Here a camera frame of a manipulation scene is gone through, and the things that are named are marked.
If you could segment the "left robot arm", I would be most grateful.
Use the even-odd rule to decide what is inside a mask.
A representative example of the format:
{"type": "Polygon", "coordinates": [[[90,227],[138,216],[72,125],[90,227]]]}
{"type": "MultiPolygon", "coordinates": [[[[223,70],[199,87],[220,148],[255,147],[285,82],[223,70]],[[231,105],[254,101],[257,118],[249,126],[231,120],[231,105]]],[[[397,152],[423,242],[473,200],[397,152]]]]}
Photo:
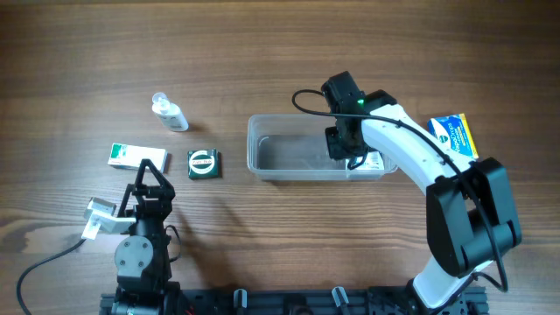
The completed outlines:
{"type": "Polygon", "coordinates": [[[128,184],[119,219],[132,219],[128,237],[116,248],[117,289],[110,312],[175,314],[181,305],[180,285],[171,280],[171,237],[164,221],[172,211],[175,191],[151,160],[141,161],[135,182],[128,184]]]}

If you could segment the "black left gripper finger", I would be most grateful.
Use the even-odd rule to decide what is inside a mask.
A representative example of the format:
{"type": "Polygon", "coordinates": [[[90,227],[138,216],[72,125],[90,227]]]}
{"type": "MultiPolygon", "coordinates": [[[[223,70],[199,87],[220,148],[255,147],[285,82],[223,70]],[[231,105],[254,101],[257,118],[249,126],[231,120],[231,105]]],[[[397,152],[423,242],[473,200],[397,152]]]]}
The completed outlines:
{"type": "Polygon", "coordinates": [[[173,185],[167,180],[167,178],[163,175],[163,173],[153,164],[153,162],[148,159],[147,160],[147,167],[150,169],[150,172],[159,183],[159,186],[162,189],[173,191],[173,185]]]}
{"type": "Polygon", "coordinates": [[[136,174],[136,179],[135,179],[135,182],[133,184],[133,187],[135,189],[144,189],[145,188],[144,174],[145,174],[145,169],[149,166],[150,166],[150,160],[148,158],[144,158],[144,159],[141,160],[140,165],[138,167],[138,172],[136,174]]]}

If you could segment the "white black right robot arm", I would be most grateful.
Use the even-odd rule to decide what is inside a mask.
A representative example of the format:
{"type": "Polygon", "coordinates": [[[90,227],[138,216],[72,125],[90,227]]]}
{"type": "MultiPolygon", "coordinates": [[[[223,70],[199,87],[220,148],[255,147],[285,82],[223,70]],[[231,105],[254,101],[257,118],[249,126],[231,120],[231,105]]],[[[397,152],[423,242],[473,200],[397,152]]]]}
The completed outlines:
{"type": "Polygon", "coordinates": [[[501,291],[508,288],[502,257],[522,241],[522,229],[506,168],[444,147],[383,90],[365,94],[348,72],[320,91],[335,117],[325,132],[330,158],[362,166],[370,151],[391,158],[426,198],[431,258],[409,285],[423,312],[438,312],[496,263],[501,291]]]}

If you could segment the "blue yellow cough drops bag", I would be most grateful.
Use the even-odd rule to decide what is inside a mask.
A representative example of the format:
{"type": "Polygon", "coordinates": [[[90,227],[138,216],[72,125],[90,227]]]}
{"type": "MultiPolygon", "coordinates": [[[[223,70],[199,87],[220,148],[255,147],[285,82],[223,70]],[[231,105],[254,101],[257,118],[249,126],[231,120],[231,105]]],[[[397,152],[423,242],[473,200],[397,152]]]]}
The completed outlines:
{"type": "Polygon", "coordinates": [[[442,144],[469,158],[478,159],[473,137],[464,113],[431,118],[428,131],[442,144]]]}

